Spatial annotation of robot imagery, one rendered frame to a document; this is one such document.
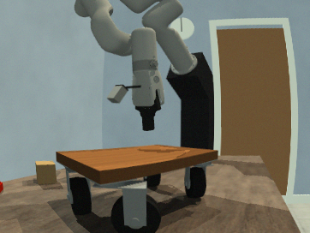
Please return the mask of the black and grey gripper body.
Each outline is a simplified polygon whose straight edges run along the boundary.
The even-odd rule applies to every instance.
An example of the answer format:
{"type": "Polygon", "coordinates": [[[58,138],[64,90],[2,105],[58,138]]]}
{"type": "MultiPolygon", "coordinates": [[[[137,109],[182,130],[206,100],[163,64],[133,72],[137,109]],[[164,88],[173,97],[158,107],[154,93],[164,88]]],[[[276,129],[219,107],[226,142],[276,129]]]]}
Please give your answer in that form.
{"type": "Polygon", "coordinates": [[[164,104],[164,87],[161,74],[156,69],[143,69],[133,71],[132,100],[135,106],[153,106],[156,98],[156,89],[160,105],[164,104]],[[161,103],[163,101],[163,103],[161,103]]]}

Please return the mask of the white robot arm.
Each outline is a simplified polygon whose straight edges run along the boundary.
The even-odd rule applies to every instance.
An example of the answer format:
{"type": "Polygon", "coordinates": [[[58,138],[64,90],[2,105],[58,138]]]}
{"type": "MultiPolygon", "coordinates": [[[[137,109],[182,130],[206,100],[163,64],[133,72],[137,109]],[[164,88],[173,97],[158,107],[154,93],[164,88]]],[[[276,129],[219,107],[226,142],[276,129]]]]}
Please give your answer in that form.
{"type": "MultiPolygon", "coordinates": [[[[122,57],[130,56],[132,51],[133,71],[158,70],[158,42],[172,63],[171,70],[174,74],[185,75],[196,67],[196,56],[189,53],[179,32],[168,27],[183,12],[178,0],[120,1],[136,14],[142,13],[156,2],[161,2],[143,15],[141,23],[144,27],[133,30],[131,36],[120,31],[109,17],[109,13],[110,16],[113,14],[113,7],[108,0],[75,0],[75,13],[81,17],[90,16],[92,34],[104,51],[122,57]]],[[[111,103],[120,104],[128,88],[137,87],[141,86],[115,85],[107,99],[111,103]]]]}

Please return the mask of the tan cardboard box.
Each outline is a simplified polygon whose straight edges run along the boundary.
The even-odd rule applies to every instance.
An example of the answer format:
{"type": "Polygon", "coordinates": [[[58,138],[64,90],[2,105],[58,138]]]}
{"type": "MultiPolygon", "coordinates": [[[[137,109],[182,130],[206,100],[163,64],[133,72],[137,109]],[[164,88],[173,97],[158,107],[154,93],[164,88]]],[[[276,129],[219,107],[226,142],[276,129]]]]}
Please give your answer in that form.
{"type": "Polygon", "coordinates": [[[35,161],[35,164],[38,168],[38,184],[57,183],[56,165],[53,161],[35,161]]]}

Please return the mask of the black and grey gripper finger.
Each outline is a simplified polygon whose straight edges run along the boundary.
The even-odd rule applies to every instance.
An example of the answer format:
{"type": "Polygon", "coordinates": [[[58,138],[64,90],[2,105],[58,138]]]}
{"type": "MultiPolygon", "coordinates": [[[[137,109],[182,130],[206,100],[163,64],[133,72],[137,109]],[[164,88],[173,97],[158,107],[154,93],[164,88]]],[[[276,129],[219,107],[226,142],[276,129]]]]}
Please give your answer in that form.
{"type": "Polygon", "coordinates": [[[156,98],[154,100],[153,106],[146,106],[146,117],[144,117],[145,121],[145,131],[154,130],[154,117],[156,111],[161,110],[161,105],[158,97],[158,90],[156,89],[156,98]]]}
{"type": "Polygon", "coordinates": [[[145,106],[135,106],[135,109],[140,112],[140,116],[142,117],[142,128],[145,131],[145,121],[144,117],[146,117],[146,107],[145,106]]]}

